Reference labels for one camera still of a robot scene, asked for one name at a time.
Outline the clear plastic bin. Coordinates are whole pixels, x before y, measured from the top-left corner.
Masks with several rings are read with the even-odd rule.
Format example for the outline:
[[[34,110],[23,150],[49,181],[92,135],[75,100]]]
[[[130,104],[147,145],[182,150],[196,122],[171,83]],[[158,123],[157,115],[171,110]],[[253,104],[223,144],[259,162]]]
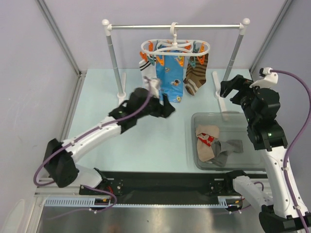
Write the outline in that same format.
[[[211,160],[202,162],[197,153],[196,128],[198,125],[216,125],[220,129],[219,138],[216,141],[241,140],[243,142],[243,153],[232,153],[227,158],[225,167],[219,167]],[[264,172],[264,163],[260,152],[254,150],[254,146],[247,135],[247,121],[243,113],[195,113],[191,118],[191,140],[192,154],[196,167],[200,170],[243,170],[249,172]]]

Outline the white clip sock hanger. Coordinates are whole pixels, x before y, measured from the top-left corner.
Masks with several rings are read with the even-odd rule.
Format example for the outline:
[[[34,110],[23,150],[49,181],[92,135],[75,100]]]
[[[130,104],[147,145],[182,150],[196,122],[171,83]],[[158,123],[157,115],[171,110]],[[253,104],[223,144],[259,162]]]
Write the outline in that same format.
[[[210,51],[210,44],[202,40],[177,39],[176,25],[178,23],[173,22],[170,26],[172,39],[151,39],[143,42],[140,51],[141,58],[155,65],[157,55],[172,55],[179,57],[181,66],[184,66],[187,61],[195,67],[194,57],[196,57],[203,64],[204,55]]]

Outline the brown striped sock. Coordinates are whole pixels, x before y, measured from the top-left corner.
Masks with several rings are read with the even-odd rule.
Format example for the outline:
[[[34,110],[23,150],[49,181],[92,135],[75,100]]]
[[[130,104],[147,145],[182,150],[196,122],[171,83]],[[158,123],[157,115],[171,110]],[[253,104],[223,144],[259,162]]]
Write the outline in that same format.
[[[184,87],[186,91],[194,96],[196,92],[206,83],[206,71],[208,64],[209,54],[204,55],[203,64],[195,58],[195,67],[193,67],[190,63],[187,65],[186,75],[183,80]]]

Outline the white striped sock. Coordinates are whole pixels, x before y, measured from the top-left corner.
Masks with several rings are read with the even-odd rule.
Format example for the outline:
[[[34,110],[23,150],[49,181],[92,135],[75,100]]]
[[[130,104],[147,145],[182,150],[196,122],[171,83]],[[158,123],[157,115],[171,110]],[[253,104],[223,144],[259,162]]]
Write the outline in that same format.
[[[156,67],[153,66],[148,60],[141,60],[138,63],[140,72],[142,77],[147,77],[148,79],[155,79],[156,78]]]

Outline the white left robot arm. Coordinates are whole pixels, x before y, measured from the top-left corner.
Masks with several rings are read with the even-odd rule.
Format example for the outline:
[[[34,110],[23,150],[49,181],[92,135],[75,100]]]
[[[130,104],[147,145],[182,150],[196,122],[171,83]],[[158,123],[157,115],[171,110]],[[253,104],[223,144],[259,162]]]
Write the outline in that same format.
[[[50,140],[43,167],[59,188],[79,181],[82,185],[90,186],[94,193],[102,194],[107,189],[104,176],[98,169],[79,166],[77,162],[104,141],[136,126],[140,118],[145,116],[168,118],[174,112],[175,108],[170,104],[166,94],[159,99],[145,88],[136,88],[128,100],[123,101],[95,127],[62,142],[55,138]]]

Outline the grey sock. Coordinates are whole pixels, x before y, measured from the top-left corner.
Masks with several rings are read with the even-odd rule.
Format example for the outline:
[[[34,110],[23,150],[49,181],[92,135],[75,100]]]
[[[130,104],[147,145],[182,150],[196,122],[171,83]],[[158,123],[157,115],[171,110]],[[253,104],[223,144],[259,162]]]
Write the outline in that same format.
[[[216,141],[211,147],[214,153],[214,158],[211,159],[212,163],[219,167],[225,167],[229,152],[228,143],[224,141]]]
[[[229,156],[232,153],[243,153],[243,142],[241,140],[227,140],[221,143],[222,154]]]

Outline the blue cartoon print sock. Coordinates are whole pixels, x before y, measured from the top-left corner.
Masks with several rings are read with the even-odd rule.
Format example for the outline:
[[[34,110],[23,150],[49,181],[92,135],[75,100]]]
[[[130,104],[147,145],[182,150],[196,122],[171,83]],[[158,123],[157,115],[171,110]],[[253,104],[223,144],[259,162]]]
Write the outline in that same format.
[[[156,76],[160,79],[160,93],[167,94],[169,102],[180,103],[183,97],[184,68],[178,56],[157,55]]]

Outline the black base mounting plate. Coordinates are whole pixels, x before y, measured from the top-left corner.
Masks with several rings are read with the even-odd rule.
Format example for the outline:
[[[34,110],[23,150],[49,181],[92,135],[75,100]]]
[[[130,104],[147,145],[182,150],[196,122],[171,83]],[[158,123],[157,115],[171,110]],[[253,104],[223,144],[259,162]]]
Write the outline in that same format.
[[[208,205],[218,197],[239,197],[233,190],[234,178],[242,170],[226,173],[104,172],[104,181],[94,191],[79,185],[79,195],[99,196],[112,191],[118,204]]]

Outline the white drying rack stand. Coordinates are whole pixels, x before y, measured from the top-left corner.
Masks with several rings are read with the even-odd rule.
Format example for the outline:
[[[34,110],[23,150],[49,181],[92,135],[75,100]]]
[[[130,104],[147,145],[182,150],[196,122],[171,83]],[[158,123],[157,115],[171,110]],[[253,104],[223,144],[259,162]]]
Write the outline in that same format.
[[[113,71],[118,87],[117,97],[119,98],[119,103],[121,103],[126,97],[126,74],[120,74],[119,72],[111,37],[111,32],[113,30],[169,29],[172,39],[151,39],[143,42],[141,44],[140,56],[143,60],[149,61],[151,65],[155,64],[154,58],[157,59],[160,65],[163,65],[165,64],[165,56],[176,56],[178,64],[183,66],[185,63],[185,57],[188,59],[190,57],[198,57],[203,60],[204,55],[209,53],[210,44],[202,40],[178,40],[178,29],[238,29],[239,35],[223,77],[223,80],[227,81],[229,79],[229,75],[233,68],[236,56],[242,43],[242,39],[249,24],[250,19],[248,18],[244,18],[243,21],[239,24],[226,25],[179,25],[176,22],[173,22],[171,25],[113,25],[107,19],[102,20],[102,25],[104,27],[104,33],[106,36]]]

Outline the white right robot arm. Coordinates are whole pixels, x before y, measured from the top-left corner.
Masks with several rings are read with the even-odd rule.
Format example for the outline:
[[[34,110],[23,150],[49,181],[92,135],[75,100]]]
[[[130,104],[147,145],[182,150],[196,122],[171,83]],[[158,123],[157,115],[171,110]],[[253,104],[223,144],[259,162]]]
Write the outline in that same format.
[[[289,161],[289,144],[276,120],[280,109],[279,93],[266,85],[236,75],[221,82],[220,96],[232,90],[233,104],[241,106],[247,120],[247,135],[260,152],[272,194],[260,190],[242,170],[228,173],[224,189],[230,195],[241,194],[256,210],[266,233],[309,232],[311,213],[297,189]]]

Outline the beige red sock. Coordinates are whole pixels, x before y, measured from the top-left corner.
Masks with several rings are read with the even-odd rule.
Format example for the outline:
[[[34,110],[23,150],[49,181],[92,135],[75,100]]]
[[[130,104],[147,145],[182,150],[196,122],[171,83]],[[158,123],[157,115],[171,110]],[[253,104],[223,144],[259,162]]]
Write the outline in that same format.
[[[199,142],[211,147],[213,141],[219,138],[220,129],[216,125],[198,125],[195,133]]]
[[[215,157],[211,142],[208,140],[202,140],[201,138],[198,138],[197,141],[197,153],[199,160],[202,162],[207,162]]]

